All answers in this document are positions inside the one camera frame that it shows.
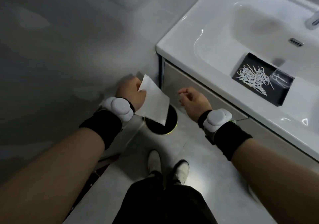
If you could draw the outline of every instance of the forearm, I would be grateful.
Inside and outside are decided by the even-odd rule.
[[[319,176],[246,140],[232,163],[278,223],[317,223]]]
[[[62,223],[103,151],[88,128],[54,145],[0,188],[0,222]]]

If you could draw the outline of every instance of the gray tile floor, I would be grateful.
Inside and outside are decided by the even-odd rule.
[[[178,125],[169,135],[153,134],[143,126],[64,223],[112,223],[127,189],[147,176],[147,154],[151,149],[161,155],[164,182],[175,163],[181,159],[189,162],[185,184],[202,194],[219,224],[275,223],[250,196],[231,162],[206,140],[197,124],[180,111],[178,117]]]

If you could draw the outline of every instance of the sink overflow hole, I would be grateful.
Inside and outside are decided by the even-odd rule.
[[[304,45],[304,43],[302,43],[301,41],[298,41],[295,38],[290,38],[288,40],[291,44],[295,45],[296,47],[302,47]]]

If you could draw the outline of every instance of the white sneaker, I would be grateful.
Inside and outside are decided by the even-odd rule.
[[[181,184],[185,184],[185,181],[189,173],[189,164],[186,160],[179,161],[175,167],[175,173],[173,174],[173,180],[179,180]]]
[[[152,150],[148,155],[148,173],[151,173],[152,171],[158,171],[162,173],[162,168],[160,165],[160,155],[156,150]]]

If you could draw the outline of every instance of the black pants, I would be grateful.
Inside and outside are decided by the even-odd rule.
[[[213,223],[217,224],[201,193],[179,181],[163,188],[162,174],[153,171],[128,189],[113,224]]]

